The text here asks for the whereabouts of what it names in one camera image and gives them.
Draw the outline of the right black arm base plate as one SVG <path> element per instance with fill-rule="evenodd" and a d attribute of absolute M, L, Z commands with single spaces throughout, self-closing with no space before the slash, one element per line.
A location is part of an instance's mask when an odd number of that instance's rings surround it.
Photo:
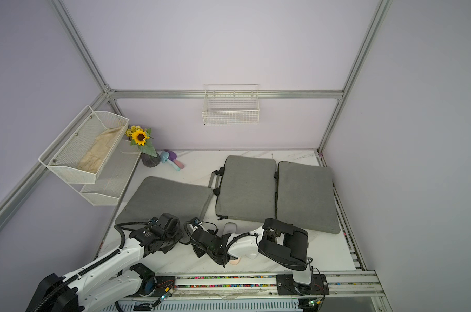
<path fill-rule="evenodd" d="M 304 285 L 295 282 L 291 274 L 278 274 L 276 276 L 277 292 L 279 295 L 329 295 L 330 290 L 324 274 L 313 274 L 311 283 Z"/>

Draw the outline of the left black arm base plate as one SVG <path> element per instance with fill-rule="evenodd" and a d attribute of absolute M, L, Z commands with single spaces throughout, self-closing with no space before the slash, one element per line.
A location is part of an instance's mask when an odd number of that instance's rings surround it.
<path fill-rule="evenodd" d="M 167 288 L 173 289 L 175 282 L 176 278 L 174 276 L 155 276 L 148 278 L 142 282 L 134 296 L 158 298 L 166 293 Z"/>

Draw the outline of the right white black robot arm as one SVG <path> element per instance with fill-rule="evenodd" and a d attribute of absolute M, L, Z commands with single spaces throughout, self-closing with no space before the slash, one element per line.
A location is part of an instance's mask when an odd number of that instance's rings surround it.
<path fill-rule="evenodd" d="M 267 218 L 259 228 L 244 233 L 238 233 L 233 222 L 226 223 L 223 230 L 206 229 L 205 224 L 194 218 L 183 225 L 198 257 L 207 255 L 217 265 L 225 267 L 242 257 L 255 259 L 262 255 L 291 270 L 296 284 L 312 284 L 313 268 L 308 257 L 306 230 L 275 218 Z"/>

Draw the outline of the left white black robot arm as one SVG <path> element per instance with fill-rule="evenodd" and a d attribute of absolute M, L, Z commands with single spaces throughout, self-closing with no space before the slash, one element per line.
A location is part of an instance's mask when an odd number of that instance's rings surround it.
<path fill-rule="evenodd" d="M 164 213 L 145 222 L 114 226 L 119 246 L 82 268 L 41 280 L 28 311 L 100 311 L 130 295 L 148 297 L 157 288 L 156 274 L 141 261 L 156 252 L 166 254 L 182 238 L 179 218 Z"/>

